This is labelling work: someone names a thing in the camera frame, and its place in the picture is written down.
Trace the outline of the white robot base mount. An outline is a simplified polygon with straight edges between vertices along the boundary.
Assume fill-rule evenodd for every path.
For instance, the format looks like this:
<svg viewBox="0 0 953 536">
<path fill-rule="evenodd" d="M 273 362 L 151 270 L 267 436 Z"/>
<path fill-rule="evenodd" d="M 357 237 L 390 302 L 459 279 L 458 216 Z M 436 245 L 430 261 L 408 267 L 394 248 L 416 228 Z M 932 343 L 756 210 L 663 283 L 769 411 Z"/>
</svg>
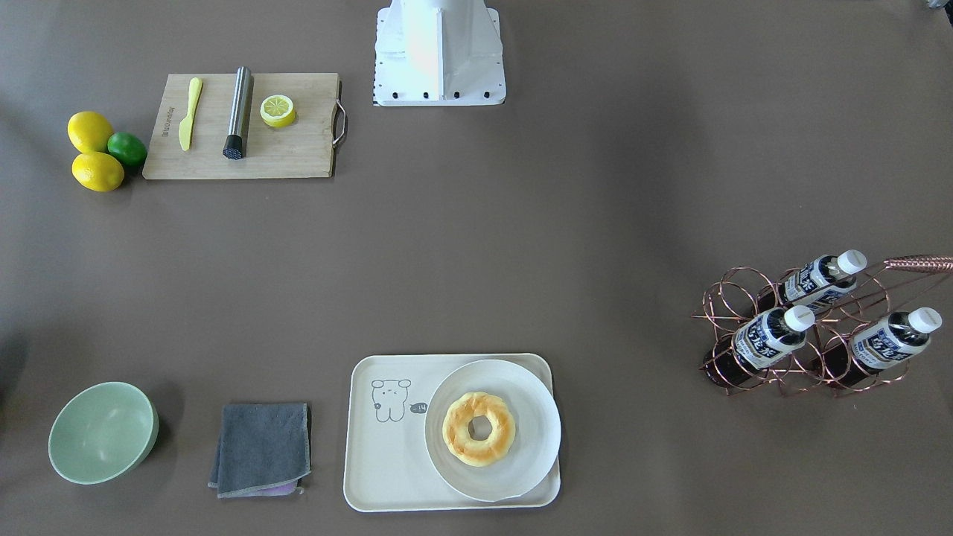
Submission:
<svg viewBox="0 0 953 536">
<path fill-rule="evenodd" d="M 374 50 L 374 105 L 505 102 L 500 15 L 483 1 L 392 1 L 377 12 Z"/>
</svg>

